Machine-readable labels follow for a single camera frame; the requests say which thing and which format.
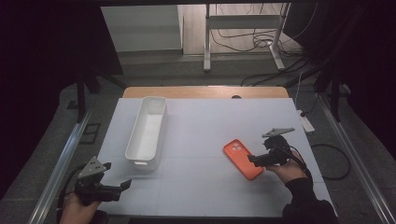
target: power strip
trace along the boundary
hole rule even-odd
[[[297,110],[298,118],[300,119],[301,124],[303,124],[304,130],[306,133],[312,133],[315,131],[314,126],[312,126],[311,122],[309,122],[307,117],[301,117],[302,110]]]

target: black sleeve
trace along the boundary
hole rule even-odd
[[[332,205],[325,200],[317,199],[310,179],[294,179],[286,183],[285,186],[290,190],[292,200],[283,209],[284,223],[338,223]]]

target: black curtain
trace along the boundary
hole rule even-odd
[[[337,73],[351,89],[349,104],[396,158],[396,6],[370,1],[346,43]]]
[[[77,72],[122,71],[96,4],[2,1],[0,8],[3,197],[50,124],[60,92],[76,83]]]

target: wall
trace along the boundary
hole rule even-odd
[[[177,6],[102,7],[116,51],[181,49]]]

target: table leg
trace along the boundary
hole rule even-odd
[[[209,4],[206,4],[206,17],[205,17],[205,50],[204,50],[204,71],[210,71],[210,41],[209,41],[209,32],[210,32],[210,13],[209,13]]]
[[[271,54],[274,58],[277,70],[279,70],[279,71],[284,70],[285,65],[283,64],[282,60],[279,57],[279,53],[277,52],[277,43],[279,42],[279,37],[280,37],[280,34],[282,33],[283,25],[285,24],[286,14],[288,13],[289,5],[290,5],[290,3],[286,3],[283,8],[283,11],[279,18],[279,24],[278,24],[276,32],[275,32],[274,40],[273,40],[271,46],[269,47]]]

